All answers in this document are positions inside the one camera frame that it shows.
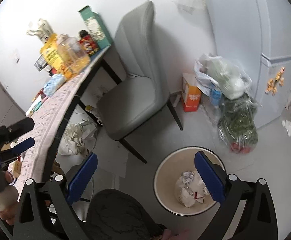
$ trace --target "green box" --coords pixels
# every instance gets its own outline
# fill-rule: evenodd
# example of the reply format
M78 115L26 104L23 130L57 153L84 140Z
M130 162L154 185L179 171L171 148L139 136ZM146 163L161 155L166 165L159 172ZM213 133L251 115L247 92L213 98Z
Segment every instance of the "green box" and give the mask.
M90 34L93 36L93 39L98 43L100 49L111 45L113 40L100 15L91 11L90 6L88 5L79 10L79 13L81 14Z

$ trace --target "orange and white box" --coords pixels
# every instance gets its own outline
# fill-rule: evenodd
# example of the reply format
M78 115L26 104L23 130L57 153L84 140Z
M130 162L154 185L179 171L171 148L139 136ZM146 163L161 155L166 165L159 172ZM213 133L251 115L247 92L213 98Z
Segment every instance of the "orange and white box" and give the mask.
M201 90L194 74L183 73L182 76L182 104L185 112L195 112L198 109Z

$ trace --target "white wall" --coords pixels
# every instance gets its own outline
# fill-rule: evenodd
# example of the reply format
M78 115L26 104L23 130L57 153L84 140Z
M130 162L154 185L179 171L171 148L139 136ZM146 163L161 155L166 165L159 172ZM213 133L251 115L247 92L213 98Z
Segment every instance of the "white wall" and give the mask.
M53 30L78 35L85 25L77 12L86 5L100 13L112 36L121 17L145 0L4 0L0 5L0 81L23 110L42 88L47 74L33 63L42 43L25 34L30 21L46 19ZM156 7L156 34L171 92L180 90L182 72L192 72L194 59L215 52L214 38L206 10L192 14L179 10L173 0L152 0ZM15 51L20 54L13 63ZM110 51L111 60L115 52Z

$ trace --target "beige trash can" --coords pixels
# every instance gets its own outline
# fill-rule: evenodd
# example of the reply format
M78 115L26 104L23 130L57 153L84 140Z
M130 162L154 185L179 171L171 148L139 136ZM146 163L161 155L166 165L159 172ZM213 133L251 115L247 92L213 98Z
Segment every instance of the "beige trash can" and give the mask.
M212 163L220 165L225 170L221 159L214 152L203 147L186 147L166 157L155 173L154 192L156 198L166 210L175 215L198 215L216 203L209 195L204 197L204 203L196 202L194 206L187 208L175 198L175 183L184 171L196 170L194 156L198 151L203 151Z

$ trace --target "hand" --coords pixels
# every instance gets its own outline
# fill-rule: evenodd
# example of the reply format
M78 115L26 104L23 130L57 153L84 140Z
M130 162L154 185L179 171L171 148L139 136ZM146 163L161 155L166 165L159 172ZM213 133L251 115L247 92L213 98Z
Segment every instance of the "hand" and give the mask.
M14 180L13 175L8 171L6 171L5 173L5 178L8 183L11 183ZM17 207L18 207L18 202L14 203L12 206L6 208L3 211L0 211L0 218L5 220L9 225L13 225Z
M161 240L187 240L189 239L189 230L184 230L177 236L172 236L170 229L165 229Z

